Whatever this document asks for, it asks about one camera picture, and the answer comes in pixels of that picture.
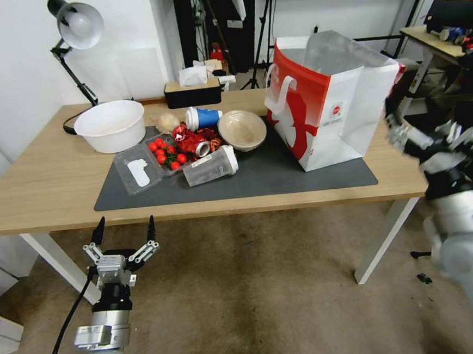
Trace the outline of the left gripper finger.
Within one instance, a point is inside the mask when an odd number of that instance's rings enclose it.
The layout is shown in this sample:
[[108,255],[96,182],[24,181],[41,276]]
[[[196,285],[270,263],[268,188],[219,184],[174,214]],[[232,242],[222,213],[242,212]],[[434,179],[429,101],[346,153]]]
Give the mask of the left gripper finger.
[[105,217],[103,216],[98,225],[94,228],[91,241],[89,244],[83,245],[82,251],[91,259],[94,265],[97,265],[100,259],[103,257],[103,252],[100,248],[100,245],[103,241],[105,229]]
[[153,215],[149,218],[146,236],[146,243],[129,256],[128,262],[135,264],[146,262],[159,250],[159,243],[156,241],[156,229]]

